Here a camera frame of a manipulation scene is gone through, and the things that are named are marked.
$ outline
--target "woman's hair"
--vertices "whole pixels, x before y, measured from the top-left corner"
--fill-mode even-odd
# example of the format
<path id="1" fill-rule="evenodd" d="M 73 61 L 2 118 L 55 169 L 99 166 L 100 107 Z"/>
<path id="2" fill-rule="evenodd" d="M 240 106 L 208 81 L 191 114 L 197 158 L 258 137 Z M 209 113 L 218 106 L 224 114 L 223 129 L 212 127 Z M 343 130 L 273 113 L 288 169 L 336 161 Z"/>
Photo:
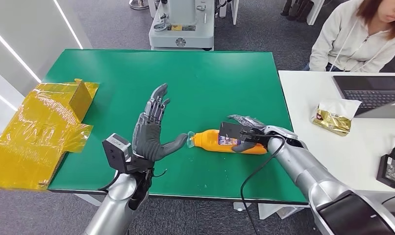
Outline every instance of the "woman's hair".
<path id="1" fill-rule="evenodd" d="M 372 18 L 378 11 L 379 5 L 381 4 L 382 0 L 364 0 L 362 4 L 359 6 L 358 13 L 356 14 L 359 17 L 365 19 L 365 22 L 369 24 Z M 390 34 L 388 35 L 388 39 L 395 38 L 395 21 L 390 23 L 391 30 Z"/>

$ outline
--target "power adapter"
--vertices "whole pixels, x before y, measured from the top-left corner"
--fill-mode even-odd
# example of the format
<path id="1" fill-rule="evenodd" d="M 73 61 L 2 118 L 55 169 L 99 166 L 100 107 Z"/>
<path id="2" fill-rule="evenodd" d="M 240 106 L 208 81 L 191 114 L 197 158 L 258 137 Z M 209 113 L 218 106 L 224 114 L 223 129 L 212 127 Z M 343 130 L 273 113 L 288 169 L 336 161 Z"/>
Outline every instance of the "power adapter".
<path id="1" fill-rule="evenodd" d="M 395 147 L 390 154 L 381 157 L 376 180 L 395 188 Z"/>

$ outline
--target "bottle label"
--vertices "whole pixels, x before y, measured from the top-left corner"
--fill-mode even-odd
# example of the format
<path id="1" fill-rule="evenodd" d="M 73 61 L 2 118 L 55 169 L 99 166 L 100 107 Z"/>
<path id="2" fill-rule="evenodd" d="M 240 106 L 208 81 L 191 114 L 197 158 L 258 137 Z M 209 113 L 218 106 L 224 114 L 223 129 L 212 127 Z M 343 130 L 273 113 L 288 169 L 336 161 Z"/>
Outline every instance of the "bottle label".
<path id="1" fill-rule="evenodd" d="M 218 144 L 219 145 L 240 145 L 241 140 L 237 140 L 234 138 L 229 138 L 225 136 L 218 136 Z"/>

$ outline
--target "white hoodie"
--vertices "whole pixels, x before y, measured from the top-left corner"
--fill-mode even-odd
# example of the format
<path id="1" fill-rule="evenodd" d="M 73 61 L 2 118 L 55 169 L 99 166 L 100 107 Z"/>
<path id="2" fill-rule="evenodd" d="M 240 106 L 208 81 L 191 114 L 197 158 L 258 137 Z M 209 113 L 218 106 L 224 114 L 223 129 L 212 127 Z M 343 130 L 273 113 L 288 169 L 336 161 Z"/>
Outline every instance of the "white hoodie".
<path id="1" fill-rule="evenodd" d="M 331 63 L 346 71 L 379 72 L 392 60 L 395 38 L 387 40 L 389 30 L 369 36 L 365 21 L 356 16 L 362 2 L 349 0 L 332 12 L 312 48 L 310 71 L 325 71 Z"/>

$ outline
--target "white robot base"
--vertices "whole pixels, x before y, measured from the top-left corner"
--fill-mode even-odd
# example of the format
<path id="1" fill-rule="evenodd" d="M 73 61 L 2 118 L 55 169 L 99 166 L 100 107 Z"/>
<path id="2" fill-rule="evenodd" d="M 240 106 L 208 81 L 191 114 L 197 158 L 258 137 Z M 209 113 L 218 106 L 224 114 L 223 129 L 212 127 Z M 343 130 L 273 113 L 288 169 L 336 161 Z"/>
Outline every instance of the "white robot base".
<path id="1" fill-rule="evenodd" d="M 215 4 L 212 0 L 195 0 L 195 6 L 206 6 L 204 10 L 196 10 L 195 24 L 171 24 L 168 19 L 160 19 L 165 14 L 162 4 L 159 5 L 148 38 L 152 50 L 213 50 Z"/>

